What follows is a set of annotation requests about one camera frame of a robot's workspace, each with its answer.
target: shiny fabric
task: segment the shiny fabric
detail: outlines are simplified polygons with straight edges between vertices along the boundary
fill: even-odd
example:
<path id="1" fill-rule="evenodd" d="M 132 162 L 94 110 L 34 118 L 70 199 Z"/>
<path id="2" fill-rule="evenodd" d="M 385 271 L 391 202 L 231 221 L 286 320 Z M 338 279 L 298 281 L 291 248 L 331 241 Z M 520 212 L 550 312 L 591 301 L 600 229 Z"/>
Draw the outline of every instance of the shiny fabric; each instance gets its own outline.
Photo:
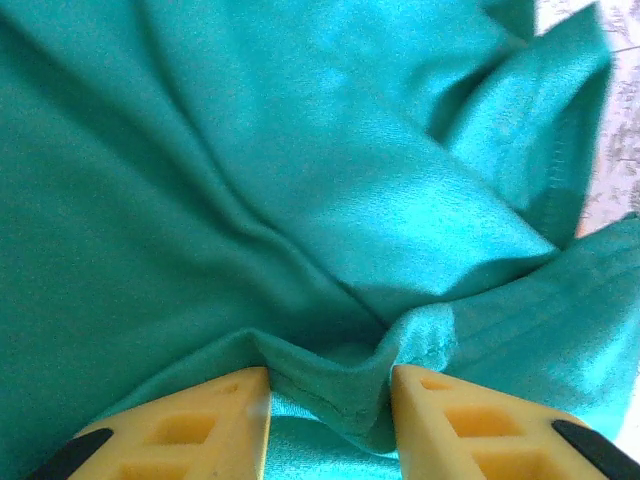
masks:
<path id="1" fill-rule="evenodd" d="M 640 220 L 574 240 L 610 58 L 533 2 L 0 1 L 0 472 L 252 365 L 267 480 L 399 478 L 413 363 L 615 435 Z"/>

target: green satin fabric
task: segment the green satin fabric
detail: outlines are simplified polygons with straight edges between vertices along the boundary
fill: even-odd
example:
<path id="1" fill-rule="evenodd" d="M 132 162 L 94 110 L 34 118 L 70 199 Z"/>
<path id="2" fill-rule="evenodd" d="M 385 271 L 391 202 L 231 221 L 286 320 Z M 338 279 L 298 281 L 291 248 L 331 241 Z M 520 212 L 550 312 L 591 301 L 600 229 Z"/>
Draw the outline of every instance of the green satin fabric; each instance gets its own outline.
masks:
<path id="1" fill-rule="evenodd" d="M 573 234 L 610 58 L 533 2 L 0 2 L 0 471 L 252 365 L 267 480 L 399 478 L 413 363 L 615 435 L 640 220 Z"/>

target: seam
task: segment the seam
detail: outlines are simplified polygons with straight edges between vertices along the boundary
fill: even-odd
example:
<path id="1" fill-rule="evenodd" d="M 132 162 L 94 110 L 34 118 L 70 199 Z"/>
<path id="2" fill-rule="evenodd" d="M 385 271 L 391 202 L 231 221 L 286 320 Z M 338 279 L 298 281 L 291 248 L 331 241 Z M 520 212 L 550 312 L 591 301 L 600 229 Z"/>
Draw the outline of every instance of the seam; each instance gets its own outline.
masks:
<path id="1" fill-rule="evenodd" d="M 162 64 L 158 63 L 158 59 L 156 59 L 156 56 L 154 55 L 154 60 L 156 61 L 156 65 L 160 68 L 160 71 L 163 72 L 164 69 L 162 68 Z M 171 91 L 176 91 L 175 88 L 171 88 L 171 87 L 175 87 L 174 85 L 172 85 L 171 81 L 169 78 L 167 78 L 166 75 L 162 75 L 162 80 L 165 83 L 165 86 L 169 87 Z M 192 129 L 192 131 L 195 133 L 195 135 L 198 138 L 198 142 L 201 144 L 201 146 L 203 147 L 203 149 L 207 152 L 208 157 L 211 159 L 212 162 L 212 168 L 215 169 L 217 175 L 223 180 L 225 188 L 227 189 L 227 191 L 229 192 L 230 195 L 233 196 L 233 198 L 244 207 L 245 211 L 247 211 L 247 213 L 249 213 L 251 215 L 251 217 L 253 217 L 257 222 L 259 222 L 260 224 L 262 224 L 265 228 L 268 228 L 269 230 L 273 231 L 278 237 L 282 238 L 283 241 L 285 241 L 286 243 L 292 245 L 296 250 L 298 250 L 299 252 L 302 253 L 302 255 L 304 256 L 304 258 L 310 263 L 310 265 L 313 265 L 314 269 L 316 269 L 317 271 L 321 272 L 323 275 L 325 275 L 327 278 L 330 278 L 332 280 L 332 283 L 334 283 L 334 285 L 343 290 L 348 296 L 350 296 L 354 301 L 356 301 L 362 308 L 364 308 L 370 315 L 371 317 L 377 321 L 379 323 L 379 325 L 383 328 L 384 331 L 388 330 L 388 326 L 382 321 L 382 319 L 375 314 L 375 312 L 362 300 L 360 299 L 357 295 L 354 294 L 354 292 L 350 291 L 350 289 L 345 288 L 344 284 L 342 282 L 338 282 L 336 281 L 335 277 L 333 277 L 332 275 L 330 275 L 327 271 L 325 271 L 324 269 L 322 269 L 317 263 L 316 261 L 312 261 L 311 259 L 313 257 L 310 257 L 300 246 L 298 246 L 295 242 L 293 242 L 291 239 L 289 239 L 286 235 L 284 235 L 283 232 L 281 232 L 275 225 L 272 225 L 271 222 L 269 222 L 267 220 L 267 218 L 264 218 L 261 214 L 259 214 L 259 212 L 250 204 L 250 202 L 248 202 L 238 191 L 237 189 L 234 187 L 233 183 L 227 178 L 226 175 L 223 175 L 223 169 L 220 167 L 220 165 L 218 164 L 218 162 L 216 161 L 216 156 L 214 154 L 214 152 L 212 151 L 212 149 L 210 148 L 210 146 L 207 144 L 207 142 L 204 139 L 204 136 L 202 135 L 202 133 L 200 132 L 200 130 L 197 128 L 195 121 L 190 117 L 188 111 L 186 108 L 183 107 L 182 103 L 180 102 L 179 98 L 176 98 L 174 95 L 170 94 L 170 98 L 173 101 L 174 105 L 176 106 L 176 108 L 178 108 L 178 111 L 180 112 L 180 114 L 185 118 L 185 121 L 187 121 L 187 124 L 190 126 L 190 128 Z M 537 96 L 534 96 L 530 102 L 529 102 L 529 106 L 535 104 L 537 101 L 539 100 L 539 94 Z M 520 124 L 522 124 L 523 122 L 525 122 L 526 120 L 531 118 L 531 114 L 525 116 Z M 518 134 L 515 137 L 512 137 L 513 139 L 519 139 L 523 136 L 523 132 L 521 130 L 518 131 Z M 505 139 L 502 145 L 502 157 L 504 159 L 504 156 L 507 155 L 508 153 L 510 153 L 510 151 L 512 151 L 512 149 L 509 149 L 507 146 L 507 140 Z M 558 148 L 558 152 L 560 151 L 562 145 L 558 144 L 558 146 L 556 148 Z M 552 174 L 550 175 L 550 183 L 554 183 L 556 184 L 556 186 L 554 188 L 557 188 L 557 184 L 561 182 L 561 178 L 560 178 L 560 171 L 562 168 L 562 159 L 554 159 L 554 161 L 552 162 L 552 166 L 554 164 L 554 162 L 556 162 L 555 165 L 555 170 Z M 623 275 L 625 273 L 629 273 L 631 270 L 625 270 L 624 272 L 620 272 L 618 275 Z M 611 281 L 612 279 L 616 278 L 618 275 L 613 276 L 613 277 L 607 277 L 607 279 L 603 280 L 601 283 L 599 283 L 597 286 L 601 286 L 602 284 L 604 284 L 607 281 Z M 592 291 L 593 289 L 595 289 L 597 287 L 596 285 L 592 286 L 589 290 L 587 290 L 587 292 Z M 535 326 L 532 326 L 531 328 L 527 329 L 526 331 L 522 332 L 521 334 L 513 337 L 513 338 L 517 338 L 518 336 L 527 333 L 529 331 L 531 331 L 533 328 L 537 328 L 540 326 L 541 322 L 538 322 Z M 420 358 L 424 358 L 425 356 L 433 353 L 434 351 L 436 351 L 437 348 L 431 347 L 428 348 L 423 355 L 420 356 L 416 356 L 413 357 L 412 360 L 415 361 L 416 359 L 420 359 Z M 165 367 L 165 369 L 160 370 L 158 372 L 156 372 L 155 375 L 158 375 L 160 373 L 162 373 L 163 371 L 166 371 L 167 369 L 172 368 L 174 365 L 179 364 L 180 362 L 183 362 L 184 360 L 186 360 L 187 358 L 189 358 L 191 355 L 195 355 L 200 351 L 200 349 L 195 350 L 194 352 L 192 352 L 192 354 L 187 355 L 187 356 L 183 356 L 180 359 L 176 360 L 175 362 L 172 362 L 169 366 Z M 331 410 L 333 410 L 337 415 L 343 417 L 343 418 L 347 418 L 347 419 L 354 419 L 357 420 L 359 415 L 363 415 L 367 410 L 363 410 L 363 409 L 356 409 L 354 411 L 353 414 L 350 415 L 346 415 L 346 413 L 341 410 L 339 407 L 337 407 L 334 403 L 326 400 L 323 397 L 320 397 L 316 394 L 313 394 L 311 392 L 309 392 L 308 390 L 298 386 L 296 384 L 296 382 L 294 382 L 293 380 L 291 380 L 290 377 L 288 377 L 287 375 L 283 374 L 282 371 L 273 368 L 273 367 L 269 367 L 270 370 L 272 370 L 273 372 L 277 373 L 278 375 L 280 375 L 282 378 L 284 378 L 285 380 L 287 380 L 288 382 L 291 383 L 291 385 L 293 386 L 293 388 L 297 389 L 300 392 L 305 393 L 307 396 L 313 398 L 315 401 L 319 401 L 320 403 L 324 403 L 326 406 L 330 407 Z M 352 434 L 355 437 L 358 438 L 362 438 L 365 436 L 365 434 L 357 434 L 354 433 Z"/>
<path id="2" fill-rule="evenodd" d="M 542 208 L 543 217 L 542 223 L 540 224 L 540 233 L 545 238 L 549 237 L 551 225 L 556 223 L 555 218 L 557 217 L 557 208 L 553 207 L 556 204 L 555 199 L 558 196 L 558 190 L 563 184 L 564 179 L 562 177 L 562 173 L 565 170 L 563 167 L 566 165 L 564 155 L 562 155 L 566 142 L 561 138 L 561 132 L 564 131 L 568 123 L 568 118 L 566 115 L 563 115 L 560 127 L 556 130 L 558 133 L 554 133 L 551 163 L 549 165 L 549 188 L 547 190 L 546 198 L 544 199 L 544 206 Z"/>
<path id="3" fill-rule="evenodd" d="M 535 107 L 538 104 L 538 101 L 540 98 L 540 89 L 536 88 L 536 86 L 538 86 L 541 83 L 541 78 L 542 78 L 542 65 L 540 63 L 537 63 L 536 70 L 535 70 L 535 86 L 533 87 L 535 88 L 536 93 L 534 95 L 530 95 L 526 103 L 524 103 L 521 106 L 518 106 L 519 109 L 526 110 L 526 114 L 523 115 L 520 121 L 518 122 L 518 125 L 516 126 L 514 131 L 515 134 L 510 135 L 509 138 L 501 137 L 499 141 L 500 160 L 499 160 L 498 168 L 499 168 L 500 178 L 504 178 L 503 172 L 508 163 L 506 162 L 506 160 L 511 156 L 513 151 L 515 151 L 516 148 L 519 147 L 518 143 L 520 139 L 524 136 L 525 128 L 523 128 L 523 125 L 526 125 L 528 122 L 531 121 L 531 118 L 532 118 L 531 112 L 533 110 L 533 107 Z"/>
<path id="4" fill-rule="evenodd" d="M 406 363 L 408 364 L 416 364 L 416 362 L 418 364 L 422 364 L 423 362 L 421 361 L 422 359 L 424 359 L 425 357 L 428 357 L 430 354 L 437 352 L 439 349 L 441 349 L 443 347 L 443 345 L 437 345 L 437 346 L 431 346 L 429 348 L 427 348 L 421 355 L 416 355 L 411 357 L 410 359 L 407 360 Z M 285 379 L 286 381 L 288 381 L 293 388 L 297 389 L 299 392 L 304 393 L 305 395 L 307 395 L 308 397 L 310 397 L 312 399 L 312 401 L 323 404 L 325 407 L 328 407 L 331 411 L 333 411 L 337 416 L 349 421 L 355 421 L 357 423 L 361 422 L 361 417 L 365 417 L 366 413 L 368 411 L 372 411 L 372 409 L 362 409 L 362 408 L 358 408 L 355 409 L 353 411 L 353 413 L 349 413 L 347 411 L 345 411 L 343 408 L 340 408 L 338 406 L 336 406 L 333 402 L 327 400 L 324 397 L 319 396 L 316 393 L 312 393 L 304 388 L 299 387 L 295 381 L 293 381 L 291 379 L 291 377 L 289 377 L 288 375 L 284 374 L 282 371 L 276 369 L 276 368 L 272 368 L 272 367 L 268 367 L 270 371 L 275 372 L 276 374 L 278 374 L 280 377 L 282 377 L 283 379 Z M 388 380 L 388 375 L 385 375 L 385 381 L 382 382 L 382 391 L 385 390 L 385 386 L 387 386 L 389 384 L 389 380 Z M 345 429 L 344 433 L 348 436 L 351 437 L 355 437 L 355 438 L 365 438 L 367 436 L 367 432 L 370 430 L 371 425 L 368 425 L 366 428 L 366 431 L 364 433 L 352 430 L 352 429 Z"/>
<path id="5" fill-rule="evenodd" d="M 617 272 L 615 274 L 608 275 L 607 277 L 603 278 L 602 281 L 598 282 L 597 284 L 590 285 L 589 287 L 583 289 L 581 292 L 576 294 L 576 297 L 577 298 L 583 298 L 583 297 L 589 295 L 594 290 L 597 290 L 597 289 L 601 288 L 603 285 L 605 285 L 607 283 L 610 283 L 610 282 L 616 280 L 617 278 L 619 278 L 619 277 L 621 277 L 623 275 L 627 275 L 627 274 L 633 273 L 635 271 L 640 271 L 640 262 L 638 262 L 637 264 L 634 264 L 633 267 L 631 267 L 631 268 L 626 268 L 621 272 Z M 552 295 L 550 294 L 550 295 L 545 296 L 544 297 L 545 300 L 547 298 L 549 298 L 550 296 L 552 296 Z M 554 316 L 554 317 L 558 317 L 562 312 L 565 312 L 565 311 L 569 310 L 569 308 L 571 308 L 571 307 L 567 306 L 567 305 L 559 307 L 558 309 L 554 310 L 553 312 L 550 312 L 549 315 L 550 316 Z M 509 315 L 507 318 L 503 319 L 501 322 L 499 322 L 497 324 L 494 324 L 491 327 L 482 330 L 481 332 L 476 333 L 472 337 L 477 336 L 477 335 L 479 335 L 481 333 L 486 333 L 487 330 L 491 330 L 491 329 L 495 328 L 497 325 L 499 325 L 499 324 L 501 324 L 501 323 L 503 323 L 505 321 L 511 320 L 516 316 L 517 316 L 516 314 Z M 534 325 L 531 325 L 529 328 L 526 328 L 525 330 L 523 330 L 522 332 L 518 333 L 517 335 L 514 335 L 513 337 L 505 340 L 504 342 L 501 342 L 501 345 L 504 345 L 507 342 L 511 342 L 514 339 L 520 338 L 523 335 L 526 335 L 526 334 L 532 332 L 533 330 L 536 330 L 536 329 L 540 328 L 543 323 L 544 323 L 543 321 L 536 322 Z M 442 347 L 442 345 L 431 346 L 431 347 L 427 348 L 422 355 L 417 355 L 417 356 L 411 357 L 411 359 L 409 359 L 408 362 L 413 364 L 413 362 L 418 361 L 418 363 L 421 363 L 420 362 L 421 359 L 429 356 L 433 352 L 438 351 L 438 349 L 441 348 L 441 347 Z M 344 412 L 342 409 L 337 407 L 334 403 L 330 402 L 326 398 L 320 397 L 317 394 L 314 394 L 314 393 L 311 393 L 311 392 L 305 390 L 304 388 L 298 387 L 295 382 L 293 382 L 287 375 L 283 374 L 281 371 L 279 371 L 279 370 L 277 370 L 275 368 L 271 368 L 271 367 L 269 367 L 269 369 L 275 371 L 280 376 L 282 376 L 286 380 L 290 381 L 291 384 L 293 385 L 293 387 L 296 388 L 298 391 L 305 393 L 309 397 L 313 398 L 314 401 L 319 401 L 319 403 L 323 403 L 325 406 L 328 406 L 332 411 L 334 411 L 337 415 L 339 415 L 342 418 L 345 418 L 347 420 L 349 420 L 349 419 L 358 420 L 358 416 L 359 415 L 364 415 L 366 413 L 366 410 L 357 409 L 357 410 L 355 410 L 355 412 L 353 414 L 346 415 L 346 412 Z M 346 433 L 348 435 L 356 437 L 356 438 L 364 438 L 366 436 L 366 433 L 356 433 L 354 431 L 347 431 Z"/>
<path id="6" fill-rule="evenodd" d="M 626 249 L 624 251 L 624 253 L 628 253 L 632 250 L 634 250 L 634 247 L 631 247 L 629 249 Z M 613 280 L 616 280 L 618 277 L 621 277 L 623 275 L 626 275 L 628 273 L 632 273 L 636 270 L 640 270 L 640 261 L 637 261 L 635 263 L 629 264 L 626 268 L 624 268 L 622 271 L 616 272 L 616 273 L 612 273 L 610 275 L 607 275 L 605 278 L 603 278 L 600 282 L 596 283 L 596 284 L 592 284 L 589 285 L 581 290 L 579 290 L 578 292 L 575 293 L 575 297 L 576 298 L 582 298 L 587 296 L 588 294 L 590 294 L 591 292 L 593 292 L 596 289 L 601 288 L 602 286 L 610 283 Z M 543 304 L 546 303 L 547 300 L 553 296 L 555 296 L 557 294 L 557 292 L 552 292 L 549 293 L 548 295 L 545 295 L 544 297 L 542 297 L 541 299 L 539 299 L 537 302 L 535 302 L 535 304 L 539 305 L 539 304 Z M 534 303 L 531 303 L 529 305 L 527 305 L 525 308 L 530 308 L 532 305 L 534 305 Z M 558 307 L 556 310 L 554 310 L 553 312 L 549 313 L 549 316 L 557 316 L 558 314 L 567 311 L 570 307 L 569 306 L 564 306 L 564 307 Z M 496 323 L 493 323 L 491 326 L 486 327 L 480 331 L 474 332 L 470 335 L 464 336 L 460 338 L 460 341 L 469 341 L 472 340 L 474 338 L 480 337 L 482 335 L 486 335 L 488 332 L 490 332 L 491 330 L 498 328 L 500 325 L 502 325 L 503 323 L 508 323 L 511 322 L 514 318 L 518 317 L 519 313 L 512 313 L 506 317 L 503 317 L 501 320 L 497 321 Z M 504 342 L 502 342 L 502 344 L 504 344 L 507 341 L 511 341 L 515 338 L 520 337 L 521 335 L 531 331 L 534 328 L 537 328 L 540 324 L 542 323 L 542 321 L 537 322 L 535 325 L 532 325 L 531 327 L 527 328 L 526 330 L 524 330 L 521 333 L 518 333 L 516 335 L 514 335 L 513 337 L 511 337 L 508 340 L 505 340 Z"/>

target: table surface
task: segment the table surface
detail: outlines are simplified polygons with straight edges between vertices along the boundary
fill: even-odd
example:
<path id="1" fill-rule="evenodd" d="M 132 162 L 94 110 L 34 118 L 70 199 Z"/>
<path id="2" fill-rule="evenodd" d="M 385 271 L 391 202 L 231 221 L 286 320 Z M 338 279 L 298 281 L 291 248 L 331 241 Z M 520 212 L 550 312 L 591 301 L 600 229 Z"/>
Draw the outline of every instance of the table surface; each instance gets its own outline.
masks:
<path id="1" fill-rule="evenodd" d="M 537 1 L 540 33 L 593 3 Z M 599 7 L 615 52 L 615 67 L 580 235 L 599 230 L 630 211 L 640 213 L 640 0 L 601 0 Z M 617 444 L 640 462 L 640 366 Z"/>

